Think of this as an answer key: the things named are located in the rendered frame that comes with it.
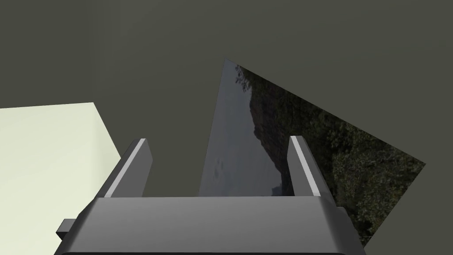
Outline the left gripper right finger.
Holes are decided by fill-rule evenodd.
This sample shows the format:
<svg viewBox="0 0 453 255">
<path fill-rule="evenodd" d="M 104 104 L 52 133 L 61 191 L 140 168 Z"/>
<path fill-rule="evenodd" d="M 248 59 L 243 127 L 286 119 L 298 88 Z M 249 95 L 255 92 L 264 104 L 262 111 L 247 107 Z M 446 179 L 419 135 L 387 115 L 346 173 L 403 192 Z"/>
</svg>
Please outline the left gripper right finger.
<svg viewBox="0 0 453 255">
<path fill-rule="evenodd" d="M 290 136 L 287 162 L 295 196 L 317 196 L 335 203 L 322 172 L 302 136 Z"/>
</svg>

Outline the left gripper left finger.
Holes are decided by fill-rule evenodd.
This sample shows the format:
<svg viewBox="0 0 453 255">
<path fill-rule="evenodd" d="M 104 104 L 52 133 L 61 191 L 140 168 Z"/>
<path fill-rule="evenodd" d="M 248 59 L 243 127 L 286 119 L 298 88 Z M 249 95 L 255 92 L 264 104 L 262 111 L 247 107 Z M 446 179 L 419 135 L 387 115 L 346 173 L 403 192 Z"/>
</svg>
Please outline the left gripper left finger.
<svg viewBox="0 0 453 255">
<path fill-rule="evenodd" d="M 133 140 L 103 184 L 103 197 L 142 197 L 152 163 L 147 139 Z"/>
</svg>

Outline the landscape picture on wall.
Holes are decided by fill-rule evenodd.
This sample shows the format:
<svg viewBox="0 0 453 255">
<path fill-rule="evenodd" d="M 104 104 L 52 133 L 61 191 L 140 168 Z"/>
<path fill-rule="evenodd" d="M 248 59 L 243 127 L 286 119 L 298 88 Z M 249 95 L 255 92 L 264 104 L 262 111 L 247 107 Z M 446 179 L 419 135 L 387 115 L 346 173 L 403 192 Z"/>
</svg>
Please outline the landscape picture on wall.
<svg viewBox="0 0 453 255">
<path fill-rule="evenodd" d="M 287 161 L 302 136 L 365 246 L 425 163 L 226 59 L 200 197 L 294 196 Z"/>
</svg>

